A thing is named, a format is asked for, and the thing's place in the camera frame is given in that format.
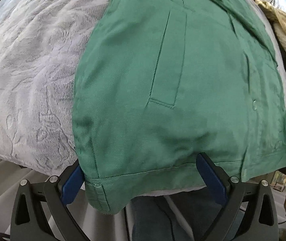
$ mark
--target silver bolt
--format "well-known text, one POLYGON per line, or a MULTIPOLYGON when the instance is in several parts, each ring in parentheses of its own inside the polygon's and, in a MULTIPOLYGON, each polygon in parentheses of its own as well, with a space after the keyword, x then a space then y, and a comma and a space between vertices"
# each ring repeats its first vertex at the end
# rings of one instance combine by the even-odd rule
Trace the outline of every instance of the silver bolt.
POLYGON ((57 177, 57 176, 52 176, 52 177, 50 177, 50 179, 49 179, 49 181, 52 182, 52 183, 56 182, 57 180, 58 180, 58 177, 57 177))
POLYGON ((231 177, 231 181, 232 181, 233 183, 238 183, 238 182, 239 182, 239 178, 233 176, 233 177, 231 177))
POLYGON ((21 186, 25 186, 27 184, 27 180, 26 179, 23 179, 21 182, 20 182, 20 185, 21 186))
POLYGON ((264 185, 265 187, 267 187, 269 185, 269 183, 266 180, 262 180, 261 181, 262 185, 264 185))

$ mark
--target gray bed sheet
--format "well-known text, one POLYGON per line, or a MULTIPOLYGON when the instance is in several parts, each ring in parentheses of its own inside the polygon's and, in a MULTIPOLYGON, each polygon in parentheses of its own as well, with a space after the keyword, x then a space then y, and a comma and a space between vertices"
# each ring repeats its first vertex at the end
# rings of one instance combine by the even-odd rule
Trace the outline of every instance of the gray bed sheet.
MULTIPOLYGON (((71 127, 75 68, 109 0, 2 0, 0 158, 47 175, 76 160, 71 127)), ((286 102, 286 73, 271 26, 286 102)))

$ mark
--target jacket pocket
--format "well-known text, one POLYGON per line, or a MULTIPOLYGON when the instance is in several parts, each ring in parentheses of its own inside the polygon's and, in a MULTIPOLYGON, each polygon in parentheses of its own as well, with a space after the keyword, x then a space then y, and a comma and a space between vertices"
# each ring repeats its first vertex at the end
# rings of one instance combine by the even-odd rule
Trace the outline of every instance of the jacket pocket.
POLYGON ((174 107, 183 70, 187 14, 171 9, 155 67, 150 100, 174 107))

